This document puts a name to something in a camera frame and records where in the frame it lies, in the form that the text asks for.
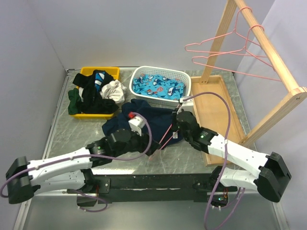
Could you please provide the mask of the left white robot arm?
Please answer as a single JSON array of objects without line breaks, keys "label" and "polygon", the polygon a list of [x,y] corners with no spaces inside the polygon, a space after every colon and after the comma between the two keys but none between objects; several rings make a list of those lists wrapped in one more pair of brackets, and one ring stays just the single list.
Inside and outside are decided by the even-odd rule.
[{"label": "left white robot arm", "polygon": [[95,180],[89,174],[91,168],[112,160],[122,161],[121,155],[128,152],[138,152],[140,157],[150,156],[159,147],[151,134],[119,129],[68,154],[34,161],[19,157],[6,172],[6,182],[1,187],[8,193],[0,196],[7,198],[9,204],[19,204],[53,190],[74,189],[89,193],[95,188]]}]

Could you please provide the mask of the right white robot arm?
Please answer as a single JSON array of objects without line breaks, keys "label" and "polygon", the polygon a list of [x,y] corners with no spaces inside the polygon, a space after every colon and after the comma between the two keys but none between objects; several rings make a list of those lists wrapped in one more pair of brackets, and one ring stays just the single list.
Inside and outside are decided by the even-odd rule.
[{"label": "right white robot arm", "polygon": [[240,167],[239,170],[216,168],[210,179],[213,190],[236,186],[255,190],[275,203],[281,200],[292,176],[280,154],[257,152],[229,141],[221,134],[201,127],[190,111],[175,112],[173,123],[194,149],[226,158]]}]

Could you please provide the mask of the navy blue t shirt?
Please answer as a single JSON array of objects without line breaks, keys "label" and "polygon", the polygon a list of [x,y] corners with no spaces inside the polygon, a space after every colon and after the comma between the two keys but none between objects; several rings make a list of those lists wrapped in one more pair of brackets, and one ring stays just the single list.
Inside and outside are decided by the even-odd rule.
[{"label": "navy blue t shirt", "polygon": [[147,120],[152,131],[153,140],[156,142],[162,140],[162,145],[166,147],[183,140],[179,133],[176,133],[175,138],[173,138],[173,131],[168,129],[172,123],[172,111],[169,108],[152,107],[145,100],[131,99],[130,102],[121,106],[121,112],[117,116],[107,120],[102,125],[102,131],[105,136],[108,136],[118,129],[129,129],[128,114],[137,112]]}]

